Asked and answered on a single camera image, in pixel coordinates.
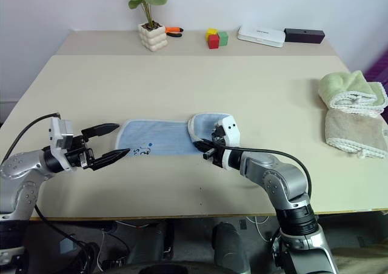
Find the white flower pot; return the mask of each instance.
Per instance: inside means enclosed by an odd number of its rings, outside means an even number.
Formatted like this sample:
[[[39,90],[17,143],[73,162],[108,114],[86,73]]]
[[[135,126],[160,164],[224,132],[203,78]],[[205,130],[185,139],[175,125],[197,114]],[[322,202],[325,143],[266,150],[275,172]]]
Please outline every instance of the white flower pot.
[[[138,25],[138,30],[140,41],[144,47],[150,51],[156,52],[167,46],[166,28],[163,25],[151,31],[142,27],[142,25],[143,24]]]

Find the pliers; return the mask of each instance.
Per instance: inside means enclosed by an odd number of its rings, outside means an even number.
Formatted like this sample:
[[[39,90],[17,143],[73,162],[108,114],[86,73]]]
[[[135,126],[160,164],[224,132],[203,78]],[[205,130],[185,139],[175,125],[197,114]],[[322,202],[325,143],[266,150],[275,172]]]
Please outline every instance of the pliers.
[[[174,38],[180,38],[182,36],[183,28],[181,27],[166,27],[166,35]]]

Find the robotic arm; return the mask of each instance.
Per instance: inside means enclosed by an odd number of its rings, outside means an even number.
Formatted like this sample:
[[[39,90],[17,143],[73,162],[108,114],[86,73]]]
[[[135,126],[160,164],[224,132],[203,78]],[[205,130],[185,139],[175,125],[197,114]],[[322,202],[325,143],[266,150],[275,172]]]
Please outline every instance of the robotic arm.
[[[71,122],[54,117],[49,130],[50,146],[15,154],[1,164],[1,273],[25,273],[27,270],[22,239],[41,184],[60,171],[74,171],[75,167],[97,170],[121,159],[129,149],[114,150],[95,159],[93,150],[86,144],[89,138],[105,135],[118,127],[118,124],[101,124],[73,137]]]
[[[280,236],[272,246],[275,264],[286,273],[337,274],[322,227],[310,205],[307,181],[302,172],[269,153],[244,152],[228,147],[230,144],[239,144],[238,127],[232,116],[216,124],[212,141],[194,143],[204,152],[204,159],[213,158],[214,165],[239,170],[241,175],[267,192],[280,224]]]

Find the black box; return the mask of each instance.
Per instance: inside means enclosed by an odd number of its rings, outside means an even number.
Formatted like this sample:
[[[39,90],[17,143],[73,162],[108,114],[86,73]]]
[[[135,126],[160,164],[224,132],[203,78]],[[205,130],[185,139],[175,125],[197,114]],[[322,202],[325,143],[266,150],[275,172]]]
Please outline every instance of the black box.
[[[297,30],[295,28],[285,28],[285,42],[309,42],[320,44],[325,37],[322,30]]]

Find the cable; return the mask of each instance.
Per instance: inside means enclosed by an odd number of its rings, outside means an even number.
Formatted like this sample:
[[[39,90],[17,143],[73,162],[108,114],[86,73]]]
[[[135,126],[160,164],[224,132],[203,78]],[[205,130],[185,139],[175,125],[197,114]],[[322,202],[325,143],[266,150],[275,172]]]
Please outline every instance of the cable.
[[[97,266],[98,266],[98,269],[103,272],[103,269],[101,267],[101,264],[99,263],[99,254],[101,254],[101,250],[102,250],[102,245],[104,244],[104,240],[105,240],[105,232],[102,230],[102,240],[101,240],[101,246],[99,247],[99,251],[98,251],[98,254],[97,254]]]
[[[78,241],[77,239],[75,239],[72,236],[70,236],[70,235],[66,234],[65,232],[63,232],[61,229],[59,229],[56,226],[54,226],[50,221],[48,221],[46,219],[46,217],[44,217],[44,215],[41,213],[41,211],[40,211],[40,209],[38,208],[37,205],[35,205],[35,210],[36,210],[36,213],[38,214],[38,216],[40,217],[40,219],[45,224],[47,224],[51,229],[53,229],[54,231],[56,231],[60,235],[64,236],[65,238],[71,240],[77,246],[79,246],[81,248],[81,250],[84,252],[85,257],[86,257],[86,264],[84,266],[84,270],[86,271],[86,273],[90,273],[90,271],[91,271],[90,266],[92,265],[92,263],[90,261],[90,256],[89,256],[89,254],[88,254],[88,252],[86,250],[86,243],[84,241]]]
[[[271,238],[271,243],[270,243],[270,249],[273,247],[273,243],[276,240],[276,237],[280,234],[280,227],[273,233],[272,238]]]
[[[271,153],[271,154],[285,156],[285,157],[287,157],[287,158],[289,158],[291,160],[294,160],[299,166],[301,166],[301,168],[304,171],[304,174],[306,175],[307,185],[308,185],[307,194],[309,195],[309,198],[311,199],[312,185],[311,185],[310,173],[309,173],[308,169],[305,167],[305,165],[299,159],[297,159],[296,157],[294,157],[294,156],[292,156],[290,154],[284,153],[282,151],[267,150],[267,149],[251,149],[251,148],[241,148],[241,147],[229,147],[227,145],[220,144],[219,142],[217,142],[217,145],[220,146],[221,148],[225,149],[225,150],[235,150],[235,151],[244,151],[244,152],[257,152],[257,153]]]
[[[115,238],[115,239],[117,239],[118,241],[120,241],[121,244],[123,244],[123,245],[127,248],[127,252],[128,252],[128,255],[129,255],[129,253],[130,253],[131,251],[130,251],[130,249],[129,249],[129,247],[128,247],[128,245],[127,245],[126,242],[124,242],[124,241],[123,241],[121,238],[119,238],[118,236],[112,235],[111,233],[108,233],[108,235],[110,235],[112,238]]]
[[[294,160],[299,166],[301,166],[301,168],[303,169],[304,174],[306,175],[306,178],[307,178],[307,194],[308,194],[309,198],[311,199],[312,183],[311,183],[310,173],[309,173],[308,169],[305,167],[305,165],[298,158],[296,158],[296,157],[294,157],[294,156],[292,156],[290,154],[284,153],[282,151],[276,151],[276,150],[252,149],[252,148],[242,148],[242,147],[230,147],[230,146],[227,146],[227,145],[223,145],[220,142],[217,142],[217,145],[220,146],[221,148],[223,148],[224,150],[236,150],[236,151],[257,152],[257,153],[271,153],[271,154],[275,154],[275,155],[285,156],[285,157],[287,157],[287,158],[289,158],[291,160]],[[256,229],[257,229],[258,233],[260,234],[260,236],[262,237],[262,239],[266,241],[266,239],[264,239],[263,236],[261,235],[257,224],[256,224]],[[275,242],[276,237],[278,237],[279,234],[280,234],[280,227],[278,227],[278,229],[275,231],[275,233],[271,237],[271,240],[270,240],[270,248],[271,249],[273,247],[273,243]]]
[[[262,221],[252,221],[249,216],[246,216],[246,218],[252,223],[252,224],[265,224],[268,219],[269,219],[269,216],[267,216],[266,218],[264,218]]]
[[[44,115],[44,116],[41,116],[40,118],[37,118],[36,120],[32,121],[31,123],[29,123],[19,134],[18,136],[16,137],[16,139],[13,141],[12,145],[10,146],[10,148],[7,150],[7,153],[5,153],[4,155],[4,158],[3,160],[1,161],[1,164],[4,163],[4,161],[6,159],[9,158],[9,156],[11,155],[11,152],[13,151],[13,149],[16,147],[17,143],[20,141],[20,139],[22,138],[22,136],[26,133],[26,131],[29,130],[29,128],[31,128],[34,124],[36,124],[37,122],[39,121],[42,121],[43,119],[46,119],[46,118],[61,118],[61,115],[59,113],[51,113],[49,115]],[[41,211],[39,210],[38,206],[35,205],[34,206],[38,216],[40,217],[40,219],[45,223],[47,224],[51,229],[53,229],[54,231],[56,231],[57,233],[59,233],[60,235],[64,236],[65,238],[71,240],[72,242],[74,242],[77,246],[79,246],[81,248],[81,250],[84,252],[85,254],[85,257],[86,257],[86,264],[84,266],[84,269],[86,273],[90,273],[90,266],[91,266],[91,261],[90,261],[90,257],[89,257],[89,254],[86,250],[86,243],[85,242],[82,242],[82,241],[78,241],[77,239],[73,238],[72,236],[66,234],[65,232],[63,232],[61,229],[57,228],[56,226],[54,226],[50,221],[48,221],[44,215],[41,213]]]
[[[5,153],[5,156],[3,158],[3,160],[1,161],[1,164],[4,163],[4,161],[6,159],[9,158],[9,156],[11,155],[11,152],[13,151],[13,149],[16,147],[16,144],[19,142],[19,140],[21,139],[21,137],[24,135],[24,133],[26,131],[29,130],[30,127],[32,127],[34,124],[36,124],[37,122],[39,121],[42,121],[43,119],[46,119],[46,118],[61,118],[61,115],[56,112],[56,113],[51,113],[49,115],[44,115],[44,116],[41,116],[40,118],[37,118],[36,120],[32,121],[28,126],[26,126],[21,132],[20,134],[18,134],[18,136],[16,137],[16,139],[13,141],[11,147],[8,149],[7,153]]]
[[[144,227],[148,227],[150,224],[143,224],[142,226],[135,226],[135,225],[133,225],[133,224],[128,224],[128,223],[126,223],[126,222],[122,222],[122,221],[116,221],[118,224],[123,224],[123,225],[125,225],[125,226],[127,226],[127,227],[133,227],[133,228],[135,228],[135,229],[142,229],[142,228],[144,228]]]
[[[260,229],[259,229],[259,224],[257,222],[257,217],[255,217],[255,226],[256,226],[256,229],[257,229],[257,232],[259,233],[260,237],[263,239],[264,242],[270,242],[269,239],[266,239],[265,237],[263,237],[263,235],[261,234],[260,232]]]

